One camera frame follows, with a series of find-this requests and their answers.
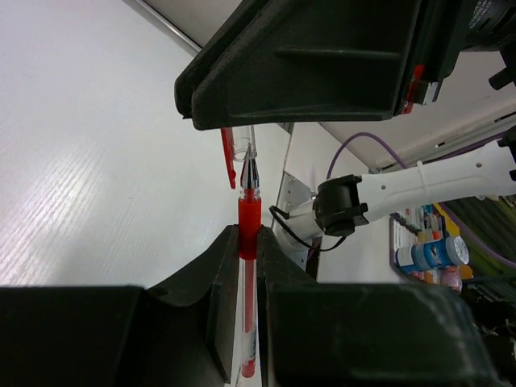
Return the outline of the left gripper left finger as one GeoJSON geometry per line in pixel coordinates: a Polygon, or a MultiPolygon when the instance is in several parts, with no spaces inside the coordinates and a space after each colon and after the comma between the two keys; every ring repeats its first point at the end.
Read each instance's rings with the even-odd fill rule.
{"type": "Polygon", "coordinates": [[[238,227],[227,226],[200,256],[148,289],[145,382],[230,382],[238,252],[238,227]]]}

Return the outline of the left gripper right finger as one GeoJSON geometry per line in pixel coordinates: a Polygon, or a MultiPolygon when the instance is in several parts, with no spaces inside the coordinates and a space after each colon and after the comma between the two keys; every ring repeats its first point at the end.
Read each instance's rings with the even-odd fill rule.
{"type": "Polygon", "coordinates": [[[261,384],[291,386],[314,378],[311,370],[319,353],[314,309],[316,281],[281,250],[273,231],[262,227],[258,236],[258,348],[261,384]]]}

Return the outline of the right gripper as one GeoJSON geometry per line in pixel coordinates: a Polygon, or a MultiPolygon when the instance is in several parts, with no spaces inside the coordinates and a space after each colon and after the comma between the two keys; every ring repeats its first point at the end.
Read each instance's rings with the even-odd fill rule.
{"type": "Polygon", "coordinates": [[[499,52],[505,67],[489,84],[514,84],[515,2],[423,1],[394,114],[435,102],[461,52],[499,52]]]}

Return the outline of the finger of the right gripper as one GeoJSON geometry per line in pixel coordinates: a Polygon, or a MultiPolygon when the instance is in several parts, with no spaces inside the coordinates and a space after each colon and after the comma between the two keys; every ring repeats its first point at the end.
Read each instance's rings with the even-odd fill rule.
{"type": "Polygon", "coordinates": [[[177,111],[198,130],[390,119],[421,7],[243,1],[177,78],[177,111]]]}

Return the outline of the red pen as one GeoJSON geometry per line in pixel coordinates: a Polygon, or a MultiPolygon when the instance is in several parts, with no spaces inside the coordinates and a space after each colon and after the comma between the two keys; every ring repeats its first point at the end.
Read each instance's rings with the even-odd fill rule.
{"type": "Polygon", "coordinates": [[[256,159],[247,156],[240,178],[238,201],[239,258],[242,278],[242,355],[240,374],[252,378],[256,369],[256,257],[261,227],[261,197],[256,159]]]}

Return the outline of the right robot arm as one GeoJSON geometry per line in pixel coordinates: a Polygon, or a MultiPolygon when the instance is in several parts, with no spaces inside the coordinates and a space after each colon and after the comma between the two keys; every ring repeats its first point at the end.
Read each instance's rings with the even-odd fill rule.
{"type": "MultiPolygon", "coordinates": [[[[434,102],[462,52],[498,51],[515,80],[512,1],[244,1],[175,83],[198,130],[280,122],[382,121],[434,102]]],[[[347,236],[412,206],[515,191],[515,133],[386,174],[336,177],[289,211],[299,239],[347,236]]]]}

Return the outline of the marker box in background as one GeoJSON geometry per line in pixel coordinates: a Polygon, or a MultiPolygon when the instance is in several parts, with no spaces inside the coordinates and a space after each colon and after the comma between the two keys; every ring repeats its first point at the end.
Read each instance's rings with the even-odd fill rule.
{"type": "Polygon", "coordinates": [[[395,252],[399,248],[439,240],[448,236],[460,236],[460,231],[458,226],[444,213],[440,205],[417,206],[391,214],[390,263],[392,268],[408,281],[444,285],[460,292],[463,286],[461,270],[467,268],[468,264],[415,273],[404,273],[395,264],[395,252]]]}

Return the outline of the blue white supply bottle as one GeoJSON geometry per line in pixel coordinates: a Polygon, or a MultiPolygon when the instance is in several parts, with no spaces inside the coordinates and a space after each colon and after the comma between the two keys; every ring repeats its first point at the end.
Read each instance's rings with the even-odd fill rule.
{"type": "Polygon", "coordinates": [[[395,264],[404,273],[440,270],[466,265],[468,262],[468,247],[460,236],[412,244],[395,252],[395,264]]]}

